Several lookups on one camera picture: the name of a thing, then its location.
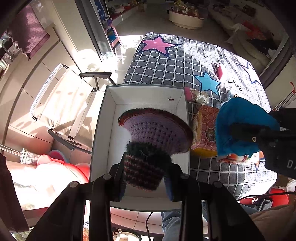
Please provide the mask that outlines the purple red knitted hat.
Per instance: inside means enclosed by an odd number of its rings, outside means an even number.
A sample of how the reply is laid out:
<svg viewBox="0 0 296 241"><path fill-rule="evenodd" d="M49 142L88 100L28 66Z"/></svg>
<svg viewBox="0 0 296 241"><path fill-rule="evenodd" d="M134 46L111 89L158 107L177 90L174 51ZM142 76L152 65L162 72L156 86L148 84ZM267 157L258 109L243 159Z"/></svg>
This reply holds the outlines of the purple red knitted hat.
<svg viewBox="0 0 296 241"><path fill-rule="evenodd" d="M172 163L171 156L188 152L193 141L189 125L161 109L127 110L118 118L118 125L131 135L123 160L125 182L142 190L157 190Z"/></svg>

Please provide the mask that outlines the blue fluffy cloth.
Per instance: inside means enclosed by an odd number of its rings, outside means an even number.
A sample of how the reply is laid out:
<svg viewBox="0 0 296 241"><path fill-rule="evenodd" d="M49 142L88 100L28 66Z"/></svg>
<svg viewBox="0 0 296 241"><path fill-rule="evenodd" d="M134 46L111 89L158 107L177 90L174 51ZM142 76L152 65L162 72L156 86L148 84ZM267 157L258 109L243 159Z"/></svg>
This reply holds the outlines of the blue fluffy cloth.
<svg viewBox="0 0 296 241"><path fill-rule="evenodd" d="M261 128L279 131L280 124L257 104L235 97L222 105L216 118L216 145L218 156L253 155L259 146L257 137Z"/></svg>

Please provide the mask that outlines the pink sponge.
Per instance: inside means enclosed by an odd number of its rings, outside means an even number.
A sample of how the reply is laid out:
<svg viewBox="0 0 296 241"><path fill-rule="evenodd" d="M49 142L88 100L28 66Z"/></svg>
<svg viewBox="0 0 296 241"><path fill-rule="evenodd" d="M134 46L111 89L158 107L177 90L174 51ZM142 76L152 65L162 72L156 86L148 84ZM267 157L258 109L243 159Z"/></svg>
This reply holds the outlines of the pink sponge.
<svg viewBox="0 0 296 241"><path fill-rule="evenodd" d="M191 89L189 87L184 88L184 93L185 93L186 101L192 101L192 93L191 93Z"/></svg>

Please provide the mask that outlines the orange squirrel snack bag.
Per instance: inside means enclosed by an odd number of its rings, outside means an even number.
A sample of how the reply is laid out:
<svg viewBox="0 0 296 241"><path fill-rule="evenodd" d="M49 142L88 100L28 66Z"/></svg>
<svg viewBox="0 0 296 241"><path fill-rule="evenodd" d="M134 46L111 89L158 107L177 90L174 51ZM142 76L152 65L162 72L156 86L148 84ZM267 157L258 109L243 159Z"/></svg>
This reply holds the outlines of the orange squirrel snack bag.
<svg viewBox="0 0 296 241"><path fill-rule="evenodd" d="M225 156L218 156L217 162L228 164L258 164L260 159L264 158L262 151L244 156L237 156L236 154L227 154Z"/></svg>

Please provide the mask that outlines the blue jeans leg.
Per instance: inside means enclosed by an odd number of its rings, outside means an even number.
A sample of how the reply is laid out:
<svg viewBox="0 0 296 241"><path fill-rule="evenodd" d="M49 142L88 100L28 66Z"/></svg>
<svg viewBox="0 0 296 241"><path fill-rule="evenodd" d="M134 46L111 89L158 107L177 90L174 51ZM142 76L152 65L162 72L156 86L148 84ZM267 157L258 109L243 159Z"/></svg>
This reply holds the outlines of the blue jeans leg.
<svg viewBox="0 0 296 241"><path fill-rule="evenodd" d="M162 211L162 229L164 236L162 241L178 241L181 226L181 209Z"/></svg>

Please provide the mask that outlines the red patterned tissue box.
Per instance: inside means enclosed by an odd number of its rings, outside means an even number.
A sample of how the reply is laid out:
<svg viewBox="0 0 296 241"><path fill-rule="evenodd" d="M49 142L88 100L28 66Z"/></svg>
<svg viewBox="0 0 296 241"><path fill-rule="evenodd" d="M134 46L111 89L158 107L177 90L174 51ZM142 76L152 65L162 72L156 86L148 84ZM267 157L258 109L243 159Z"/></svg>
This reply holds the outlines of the red patterned tissue box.
<svg viewBox="0 0 296 241"><path fill-rule="evenodd" d="M216 147L216 117L219 109L203 105L192 122L193 142L191 153L202 159L217 155Z"/></svg>

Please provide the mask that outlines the white storage box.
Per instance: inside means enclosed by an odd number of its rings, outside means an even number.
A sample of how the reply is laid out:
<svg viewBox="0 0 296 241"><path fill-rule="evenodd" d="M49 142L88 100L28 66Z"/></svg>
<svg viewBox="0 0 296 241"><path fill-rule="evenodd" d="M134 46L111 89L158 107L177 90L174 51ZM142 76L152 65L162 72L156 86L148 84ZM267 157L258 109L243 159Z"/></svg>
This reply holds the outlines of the white storage box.
<svg viewBox="0 0 296 241"><path fill-rule="evenodd" d="M131 141L130 133L118 125L118 118L127 110L156 108L168 111L189 122L184 89L153 84L123 84L107 86L97 120L91 156L90 181L108 173L112 165L121 161L126 145ZM120 202L111 202L111 207L160 212L180 209L181 202L171 202L166 194L164 182L153 192L126 186Z"/></svg>

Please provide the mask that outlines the red plastic stool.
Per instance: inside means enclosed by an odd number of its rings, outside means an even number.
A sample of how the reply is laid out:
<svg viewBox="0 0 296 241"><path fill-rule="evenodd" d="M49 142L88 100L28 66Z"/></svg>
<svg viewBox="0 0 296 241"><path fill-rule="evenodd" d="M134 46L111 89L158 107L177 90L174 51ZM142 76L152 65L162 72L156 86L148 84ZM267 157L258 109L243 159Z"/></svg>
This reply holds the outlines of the red plastic stool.
<svg viewBox="0 0 296 241"><path fill-rule="evenodd" d="M20 163L20 158L4 152L22 210L49 207L72 181L89 181L89 168L41 155L36 165Z"/></svg>

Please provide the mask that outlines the white polka dot scrunchie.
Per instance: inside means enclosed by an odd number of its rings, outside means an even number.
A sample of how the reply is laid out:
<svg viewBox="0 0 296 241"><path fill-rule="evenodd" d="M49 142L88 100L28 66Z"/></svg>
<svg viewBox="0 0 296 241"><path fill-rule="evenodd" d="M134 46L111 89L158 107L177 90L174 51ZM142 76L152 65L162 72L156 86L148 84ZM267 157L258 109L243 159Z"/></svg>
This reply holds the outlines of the white polka dot scrunchie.
<svg viewBox="0 0 296 241"><path fill-rule="evenodd" d="M196 89L191 89L191 97L192 101L195 101L196 103L199 103L201 105L209 104L209 96L204 90L199 91Z"/></svg>

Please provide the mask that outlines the small red pouch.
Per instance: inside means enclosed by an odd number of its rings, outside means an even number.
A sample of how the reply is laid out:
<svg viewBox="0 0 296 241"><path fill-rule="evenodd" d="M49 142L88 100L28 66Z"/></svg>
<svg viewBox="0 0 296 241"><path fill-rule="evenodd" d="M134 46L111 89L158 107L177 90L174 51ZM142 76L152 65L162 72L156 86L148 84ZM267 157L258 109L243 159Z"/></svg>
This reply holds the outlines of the small red pouch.
<svg viewBox="0 0 296 241"><path fill-rule="evenodd" d="M221 80L221 78L223 76L223 68L222 68L222 66L219 63L213 63L212 66L216 71L216 75L217 75L218 79Z"/></svg>

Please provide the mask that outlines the white folding chair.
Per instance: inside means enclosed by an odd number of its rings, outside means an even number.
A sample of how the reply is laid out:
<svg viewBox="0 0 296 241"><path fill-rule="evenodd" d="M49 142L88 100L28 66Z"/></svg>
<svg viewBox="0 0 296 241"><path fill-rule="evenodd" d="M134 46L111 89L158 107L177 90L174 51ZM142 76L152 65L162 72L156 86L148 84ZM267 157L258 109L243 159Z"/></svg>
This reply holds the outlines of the white folding chair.
<svg viewBox="0 0 296 241"><path fill-rule="evenodd" d="M64 73L47 97L43 109L36 113L44 94L57 73ZM92 71L77 74L65 64L58 64L47 78L30 108L33 120L40 121L48 134L70 151L91 154L96 123L104 92L99 80L114 84L111 72Z"/></svg>

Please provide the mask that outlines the grey checked star tablecloth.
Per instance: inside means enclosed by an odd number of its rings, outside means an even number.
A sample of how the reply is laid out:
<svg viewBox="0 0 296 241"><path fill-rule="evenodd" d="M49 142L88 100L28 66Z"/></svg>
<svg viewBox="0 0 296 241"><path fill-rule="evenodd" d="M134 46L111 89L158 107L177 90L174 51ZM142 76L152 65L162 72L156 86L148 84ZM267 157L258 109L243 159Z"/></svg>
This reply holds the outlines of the grey checked star tablecloth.
<svg viewBox="0 0 296 241"><path fill-rule="evenodd" d="M223 68L218 79L213 63ZM247 60L207 42L181 36L147 33L141 40L123 79L124 84L156 84L205 90L209 106L218 108L230 97L239 96L265 111L271 107L266 93ZM264 194L276 182L277 174L258 164L228 164L216 157L202 159L192 154L191 175L202 182L220 181L241 198Z"/></svg>

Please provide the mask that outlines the white sofa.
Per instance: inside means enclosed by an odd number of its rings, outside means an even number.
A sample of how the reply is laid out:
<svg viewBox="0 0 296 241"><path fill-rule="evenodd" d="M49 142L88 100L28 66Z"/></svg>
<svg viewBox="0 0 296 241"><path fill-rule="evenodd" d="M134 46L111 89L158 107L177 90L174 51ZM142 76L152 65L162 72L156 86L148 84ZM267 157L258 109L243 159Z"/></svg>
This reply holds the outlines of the white sofa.
<svg viewBox="0 0 296 241"><path fill-rule="evenodd" d="M288 41L284 27L263 1L210 1L208 11L230 36L227 43L258 75Z"/></svg>

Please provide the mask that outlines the pink blue kids stool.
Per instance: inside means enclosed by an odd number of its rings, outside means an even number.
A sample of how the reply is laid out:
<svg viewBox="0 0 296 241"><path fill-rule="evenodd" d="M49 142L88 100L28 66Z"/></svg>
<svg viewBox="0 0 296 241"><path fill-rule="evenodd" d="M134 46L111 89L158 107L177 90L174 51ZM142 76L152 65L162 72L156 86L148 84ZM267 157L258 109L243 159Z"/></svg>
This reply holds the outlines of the pink blue kids stool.
<svg viewBox="0 0 296 241"><path fill-rule="evenodd" d="M112 50L114 52L114 54L116 55L118 50L120 49L121 46L121 41L120 41L120 37L116 31L116 28L111 25L106 29L106 34L108 37L108 40L110 42L110 45L112 47Z"/></svg>

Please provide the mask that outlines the round white tray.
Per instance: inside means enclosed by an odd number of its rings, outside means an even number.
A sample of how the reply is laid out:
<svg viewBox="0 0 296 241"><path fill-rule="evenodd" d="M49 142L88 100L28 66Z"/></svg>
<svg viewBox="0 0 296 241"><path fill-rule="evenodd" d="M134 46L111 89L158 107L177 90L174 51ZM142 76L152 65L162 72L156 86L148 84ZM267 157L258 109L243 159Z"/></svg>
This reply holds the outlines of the round white tray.
<svg viewBox="0 0 296 241"><path fill-rule="evenodd" d="M184 15L171 10L169 10L169 20L178 27L190 30L202 28L204 25L204 18Z"/></svg>

